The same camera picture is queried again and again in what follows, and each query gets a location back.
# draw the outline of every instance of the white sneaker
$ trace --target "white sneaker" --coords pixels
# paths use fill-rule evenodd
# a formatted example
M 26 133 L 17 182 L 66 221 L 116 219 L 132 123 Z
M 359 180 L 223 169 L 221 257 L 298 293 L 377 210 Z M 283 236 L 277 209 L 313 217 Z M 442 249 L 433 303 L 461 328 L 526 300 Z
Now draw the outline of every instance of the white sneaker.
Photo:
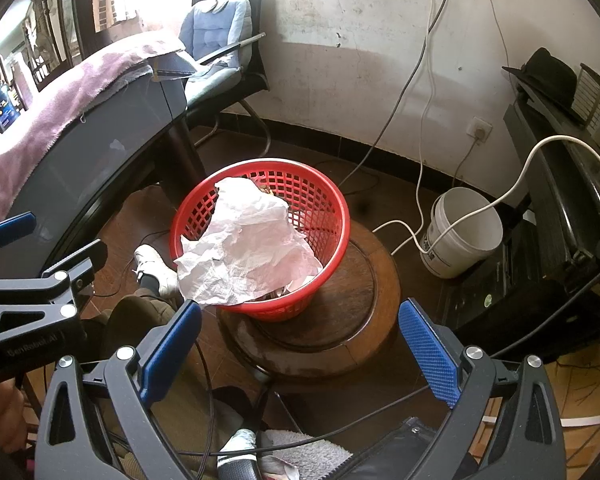
M 178 275 L 164 263 L 158 251 L 149 245 L 141 245 L 134 251 L 138 268 L 134 271 L 138 283 L 144 274 L 153 276 L 160 285 L 161 298 L 175 298 L 178 293 Z

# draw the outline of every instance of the wooden stool top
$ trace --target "wooden stool top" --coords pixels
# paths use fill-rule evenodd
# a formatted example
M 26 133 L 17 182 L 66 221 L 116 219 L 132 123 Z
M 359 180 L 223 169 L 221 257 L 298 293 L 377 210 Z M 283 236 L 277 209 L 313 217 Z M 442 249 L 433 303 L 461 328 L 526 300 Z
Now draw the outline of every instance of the wooden stool top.
M 394 326 L 400 299 L 394 260 L 371 231 L 352 222 L 342 263 L 304 312 L 267 323 L 219 308 L 218 323 L 245 364 L 272 376 L 317 379 L 369 359 Z

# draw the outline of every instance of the bucket label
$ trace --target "bucket label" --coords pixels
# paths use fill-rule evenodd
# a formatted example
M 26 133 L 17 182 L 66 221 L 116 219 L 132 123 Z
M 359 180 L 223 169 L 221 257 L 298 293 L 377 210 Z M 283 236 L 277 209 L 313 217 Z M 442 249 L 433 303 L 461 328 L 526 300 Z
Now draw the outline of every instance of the bucket label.
M 428 229 L 427 229 L 427 232 L 425 232 L 424 236 L 422 237 L 422 248 L 425 251 L 429 251 L 429 249 L 431 248 L 431 244 L 429 243 L 429 230 Z M 440 258 L 440 256 L 438 254 L 436 254 L 436 251 L 431 251 L 430 253 L 423 254 L 423 256 L 426 256 L 430 262 L 432 262 L 433 260 L 438 260 L 443 265 L 446 265 L 447 267 L 451 267 L 451 264 L 448 264 L 445 260 Z
M 426 233 L 424 233 L 424 238 L 422 239 L 422 245 L 424 246 L 425 251 L 429 251 L 429 249 L 431 248 L 431 244 L 429 243 L 429 231 L 428 230 Z M 425 256 L 429 259 L 430 262 L 432 262 L 433 260 L 436 259 L 436 255 L 434 254 L 433 251 L 431 251 L 430 253 L 427 252 L 427 254 L 425 254 Z

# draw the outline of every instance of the purple blanket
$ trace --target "purple blanket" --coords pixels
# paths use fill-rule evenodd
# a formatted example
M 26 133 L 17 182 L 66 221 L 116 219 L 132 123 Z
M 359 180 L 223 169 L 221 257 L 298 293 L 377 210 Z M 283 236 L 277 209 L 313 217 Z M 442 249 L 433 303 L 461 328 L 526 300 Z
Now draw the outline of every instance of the purple blanket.
M 143 32 L 106 46 L 49 83 L 33 106 L 0 136 L 0 220 L 65 126 L 100 92 L 125 70 L 183 50 L 182 42 L 166 30 Z

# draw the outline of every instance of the wall socket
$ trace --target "wall socket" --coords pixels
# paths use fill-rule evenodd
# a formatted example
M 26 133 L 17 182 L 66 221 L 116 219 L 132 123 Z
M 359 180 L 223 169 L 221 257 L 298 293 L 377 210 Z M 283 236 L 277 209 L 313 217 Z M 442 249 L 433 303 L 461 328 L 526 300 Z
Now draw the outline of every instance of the wall socket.
M 469 137 L 478 139 L 478 144 L 481 144 L 487 140 L 489 134 L 493 130 L 493 125 L 489 124 L 480 117 L 474 117 L 469 123 L 469 127 L 466 130 L 466 134 Z

